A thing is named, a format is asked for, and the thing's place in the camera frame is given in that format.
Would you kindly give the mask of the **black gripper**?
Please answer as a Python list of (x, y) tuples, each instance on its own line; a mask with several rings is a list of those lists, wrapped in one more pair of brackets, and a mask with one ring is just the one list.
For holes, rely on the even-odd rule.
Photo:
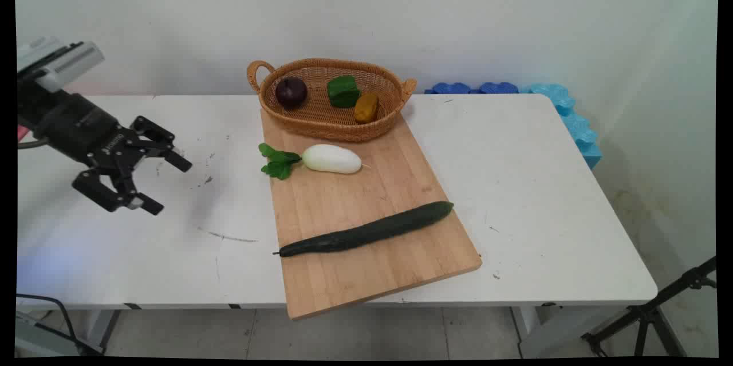
[(79, 173), (72, 186), (108, 212), (126, 207), (157, 215), (164, 209), (137, 190), (131, 173), (110, 170), (135, 170), (144, 157), (163, 158), (180, 172), (193, 167), (175, 147), (174, 134), (154, 121), (138, 116), (130, 129), (124, 128), (86, 97), (51, 92), (36, 82), (20, 84), (20, 125), (34, 137), (21, 149), (47, 145), (86, 165), (89, 170)]

